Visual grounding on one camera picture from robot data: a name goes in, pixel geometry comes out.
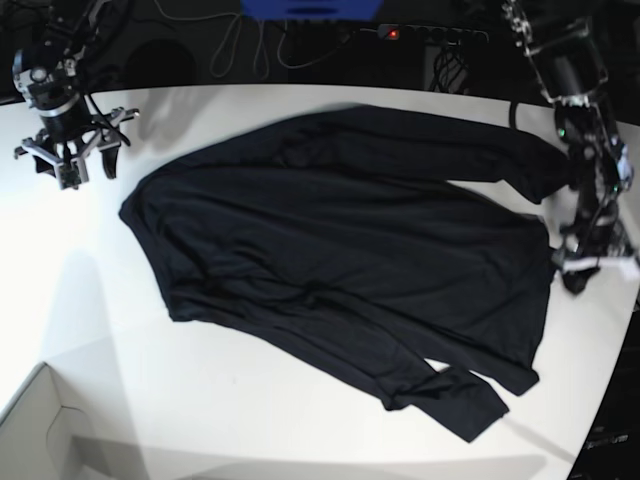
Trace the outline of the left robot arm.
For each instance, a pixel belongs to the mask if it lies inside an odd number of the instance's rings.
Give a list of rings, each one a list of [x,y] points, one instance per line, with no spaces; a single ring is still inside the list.
[[[592,12],[579,1],[504,1],[502,14],[553,107],[556,133],[572,163],[574,220],[560,228],[554,254],[564,287],[581,294],[605,266],[639,271],[639,254],[618,200],[634,180],[605,91],[608,70],[596,45]]]

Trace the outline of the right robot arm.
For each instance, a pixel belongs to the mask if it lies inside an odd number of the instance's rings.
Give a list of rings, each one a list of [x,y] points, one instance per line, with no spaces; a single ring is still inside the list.
[[[14,149],[29,155],[38,174],[53,177],[60,189],[78,189],[89,181],[86,160],[101,154],[106,177],[117,177],[119,150],[130,146],[121,125],[139,117],[137,109],[108,113],[96,104],[85,55],[98,38],[107,1],[53,1],[41,38],[16,52],[12,76],[27,107],[42,128]]]

